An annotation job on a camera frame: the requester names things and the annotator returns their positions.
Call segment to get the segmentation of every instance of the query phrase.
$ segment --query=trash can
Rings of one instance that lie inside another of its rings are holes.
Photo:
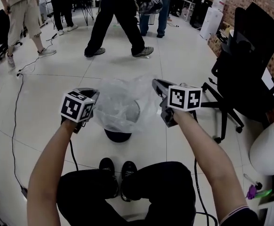
[[[253,168],[263,175],[274,175],[274,123],[266,128],[250,149]]]

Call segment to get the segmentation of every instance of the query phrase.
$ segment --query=power cord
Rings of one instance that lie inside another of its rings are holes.
[[[197,116],[196,116],[196,112],[193,111],[193,112],[192,112],[192,115],[193,115],[194,120],[196,120],[196,122],[198,123]],[[200,192],[200,190],[199,190],[199,184],[198,184],[198,178],[197,178],[197,168],[196,168],[196,165],[197,165],[197,160],[196,160],[196,158],[195,158],[195,159],[194,159],[194,174],[195,174],[196,189],[197,189],[199,201],[201,202],[201,205],[202,205],[203,210],[204,210],[204,213],[202,213],[202,212],[196,212],[196,213],[206,215],[206,217],[207,217],[207,226],[210,225],[209,217],[211,217],[211,218],[214,220],[215,226],[217,226],[217,225],[218,225],[217,219],[216,219],[213,215],[209,214],[209,213],[207,212],[206,207],[204,206],[204,202],[203,202],[203,200],[202,200],[201,192]]]

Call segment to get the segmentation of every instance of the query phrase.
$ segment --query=hand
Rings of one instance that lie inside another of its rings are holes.
[[[4,12],[8,15],[10,14],[10,5],[7,3],[5,5],[3,5],[4,7]]]

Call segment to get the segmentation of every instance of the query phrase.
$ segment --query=office chair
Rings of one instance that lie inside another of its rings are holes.
[[[8,49],[8,31],[9,31],[9,17],[5,14],[4,10],[0,10],[0,60]]]
[[[264,127],[269,125],[266,112],[274,108],[274,78],[271,79],[273,87],[269,89],[262,76],[274,53],[274,20],[255,3],[246,10],[237,8],[233,39],[221,48],[212,68],[219,93],[207,83],[202,86],[203,91],[209,90],[217,102],[201,105],[221,111],[221,137],[215,138],[217,143],[225,138],[228,114],[239,124],[236,131],[242,132],[244,124],[234,109],[262,122]]]

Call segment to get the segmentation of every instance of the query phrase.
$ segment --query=plastic bag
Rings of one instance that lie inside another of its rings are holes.
[[[159,97],[151,85],[154,78],[144,75],[131,81],[102,80],[94,109],[96,122],[113,132],[145,130],[159,105]]]

